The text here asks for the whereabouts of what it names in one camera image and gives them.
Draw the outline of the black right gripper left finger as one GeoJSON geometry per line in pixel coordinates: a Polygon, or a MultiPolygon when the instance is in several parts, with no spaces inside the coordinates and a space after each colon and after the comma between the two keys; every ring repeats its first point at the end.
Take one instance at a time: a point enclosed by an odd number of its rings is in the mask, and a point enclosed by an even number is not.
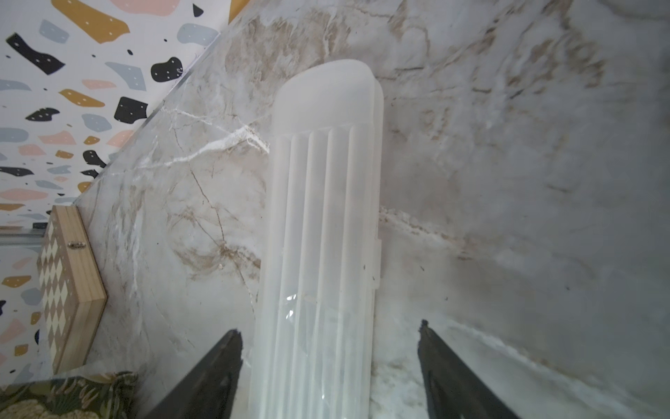
{"type": "Polygon", "coordinates": [[[197,365],[148,414],[148,418],[229,418],[243,365],[242,334],[223,335],[197,365]]]}

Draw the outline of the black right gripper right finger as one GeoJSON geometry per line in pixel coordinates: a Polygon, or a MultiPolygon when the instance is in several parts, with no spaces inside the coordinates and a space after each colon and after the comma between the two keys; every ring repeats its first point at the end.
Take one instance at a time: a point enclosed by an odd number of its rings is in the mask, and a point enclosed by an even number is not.
{"type": "Polygon", "coordinates": [[[518,419],[424,319],[418,358],[430,418],[518,419]]]}

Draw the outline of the cream canvas tote bag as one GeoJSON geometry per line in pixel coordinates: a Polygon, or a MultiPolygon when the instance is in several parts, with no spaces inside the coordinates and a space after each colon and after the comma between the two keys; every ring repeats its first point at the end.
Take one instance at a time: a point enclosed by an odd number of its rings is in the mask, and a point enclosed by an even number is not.
{"type": "Polygon", "coordinates": [[[3,418],[128,418],[139,375],[71,376],[1,387],[3,418]]]}

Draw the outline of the wooden chess board box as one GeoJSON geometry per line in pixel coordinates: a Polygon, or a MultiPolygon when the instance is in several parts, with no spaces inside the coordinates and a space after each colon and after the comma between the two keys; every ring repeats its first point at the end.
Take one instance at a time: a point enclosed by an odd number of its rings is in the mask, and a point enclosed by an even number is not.
{"type": "Polygon", "coordinates": [[[37,262],[55,375],[85,365],[107,294],[78,209],[52,207],[37,262]]]}

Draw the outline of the aluminium corner post left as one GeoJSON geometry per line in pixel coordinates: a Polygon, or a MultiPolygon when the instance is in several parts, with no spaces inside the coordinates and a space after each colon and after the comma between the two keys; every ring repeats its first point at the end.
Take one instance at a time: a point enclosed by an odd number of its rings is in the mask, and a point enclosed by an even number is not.
{"type": "Polygon", "coordinates": [[[1,230],[1,246],[40,246],[44,230],[1,230]]]}

